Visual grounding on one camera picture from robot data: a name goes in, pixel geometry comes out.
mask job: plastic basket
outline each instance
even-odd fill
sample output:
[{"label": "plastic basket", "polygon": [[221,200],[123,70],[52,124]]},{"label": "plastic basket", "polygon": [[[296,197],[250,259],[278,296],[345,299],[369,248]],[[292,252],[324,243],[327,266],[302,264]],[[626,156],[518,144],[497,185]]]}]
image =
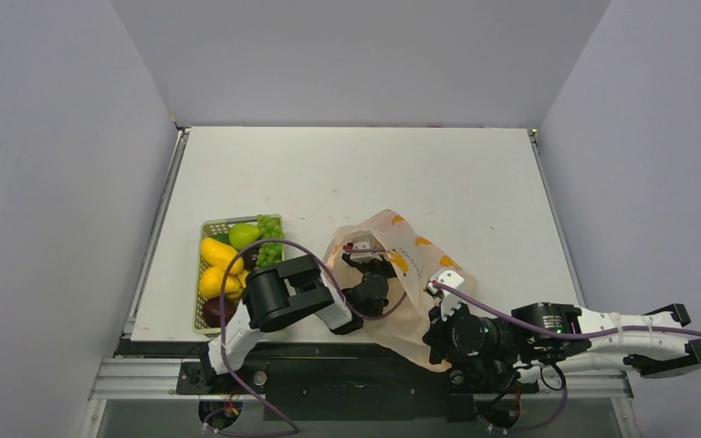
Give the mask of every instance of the plastic basket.
[{"label": "plastic basket", "polygon": [[[283,218],[280,214],[269,214],[270,217],[278,219],[283,228]],[[203,321],[203,304],[207,301],[205,298],[200,296],[198,290],[200,289],[200,276],[203,275],[205,269],[211,267],[202,257],[200,257],[200,241],[206,237],[213,237],[219,233],[229,233],[230,228],[235,224],[249,223],[256,225],[256,216],[247,217],[236,217],[232,219],[219,219],[215,221],[208,221],[200,225],[200,240],[197,241],[197,275],[195,276],[194,284],[194,318],[192,331],[205,335],[208,337],[214,337],[222,332],[220,328],[208,327]],[[283,260],[283,249],[281,248],[281,260]]]}]

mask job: wall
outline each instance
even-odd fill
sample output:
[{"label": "wall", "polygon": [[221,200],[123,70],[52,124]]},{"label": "wall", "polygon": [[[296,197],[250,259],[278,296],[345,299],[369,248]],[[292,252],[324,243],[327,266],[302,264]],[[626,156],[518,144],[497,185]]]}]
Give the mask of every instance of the wall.
[{"label": "wall", "polygon": [[610,0],[112,0],[182,125],[544,119]]},{"label": "wall", "polygon": [[[541,127],[592,308],[701,329],[701,2],[613,0]],[[701,436],[701,371],[633,382],[643,436]]]},{"label": "wall", "polygon": [[107,0],[0,1],[0,436],[76,434],[175,135]]}]

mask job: green apple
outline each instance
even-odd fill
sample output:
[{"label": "green apple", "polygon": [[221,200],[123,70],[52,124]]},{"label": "green apple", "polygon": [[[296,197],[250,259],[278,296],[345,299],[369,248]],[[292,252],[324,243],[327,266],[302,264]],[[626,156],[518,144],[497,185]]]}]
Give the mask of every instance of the green apple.
[{"label": "green apple", "polygon": [[256,225],[235,224],[230,228],[230,245],[240,251],[247,245],[251,245],[262,235],[262,231]]}]

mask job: screw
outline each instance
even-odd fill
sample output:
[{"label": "screw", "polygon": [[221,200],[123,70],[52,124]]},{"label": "screw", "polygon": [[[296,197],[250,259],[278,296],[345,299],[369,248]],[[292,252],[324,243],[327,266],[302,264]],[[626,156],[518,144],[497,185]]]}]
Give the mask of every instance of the screw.
[{"label": "screw", "polygon": [[450,373],[450,381],[451,381],[454,385],[461,385],[461,384],[464,383],[464,380],[465,380],[465,379],[464,379],[464,373],[463,373],[463,372],[461,372],[461,371],[459,371],[459,370],[455,370],[455,371],[453,371],[453,372]]},{"label": "screw", "polygon": [[267,375],[264,371],[257,371],[254,373],[254,384],[256,386],[262,386],[267,381]]}]

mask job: table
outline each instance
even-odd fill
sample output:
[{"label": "table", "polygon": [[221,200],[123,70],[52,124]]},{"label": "table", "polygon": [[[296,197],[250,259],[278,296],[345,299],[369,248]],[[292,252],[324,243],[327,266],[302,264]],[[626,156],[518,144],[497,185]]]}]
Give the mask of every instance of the table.
[{"label": "table", "polygon": [[[281,214],[287,238],[321,256],[338,227],[385,208],[476,276],[490,306],[578,304],[525,130],[192,127],[131,339],[207,339],[192,331],[201,223]],[[370,342],[316,317],[265,340]]]}]

